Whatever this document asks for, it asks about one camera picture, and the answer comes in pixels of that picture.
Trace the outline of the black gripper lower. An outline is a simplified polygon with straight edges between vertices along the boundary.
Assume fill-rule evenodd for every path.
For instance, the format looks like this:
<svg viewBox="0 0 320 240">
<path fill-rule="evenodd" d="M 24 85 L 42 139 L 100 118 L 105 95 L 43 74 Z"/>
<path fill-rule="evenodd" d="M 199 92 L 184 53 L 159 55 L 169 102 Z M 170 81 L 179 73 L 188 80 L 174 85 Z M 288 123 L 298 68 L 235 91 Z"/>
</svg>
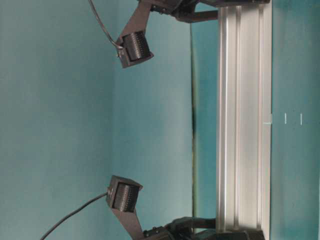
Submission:
<svg viewBox="0 0 320 240">
<path fill-rule="evenodd" d="M 193 229 L 215 229 L 215 218 L 182 217 L 143 232 L 143 240 L 191 240 Z"/>
</svg>

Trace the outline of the black gripper upper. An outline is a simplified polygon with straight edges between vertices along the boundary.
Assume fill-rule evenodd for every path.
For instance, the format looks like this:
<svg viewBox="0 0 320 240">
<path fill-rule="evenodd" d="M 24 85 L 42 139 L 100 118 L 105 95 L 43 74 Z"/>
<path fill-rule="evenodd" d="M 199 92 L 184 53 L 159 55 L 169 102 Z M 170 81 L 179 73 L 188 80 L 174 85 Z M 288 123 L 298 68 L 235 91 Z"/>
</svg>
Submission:
<svg viewBox="0 0 320 240">
<path fill-rule="evenodd" d="M 136 11 L 145 16 L 156 11 L 189 24 L 218 19 L 218 10 L 195 12 L 197 4 L 197 0 L 139 0 Z"/>
</svg>

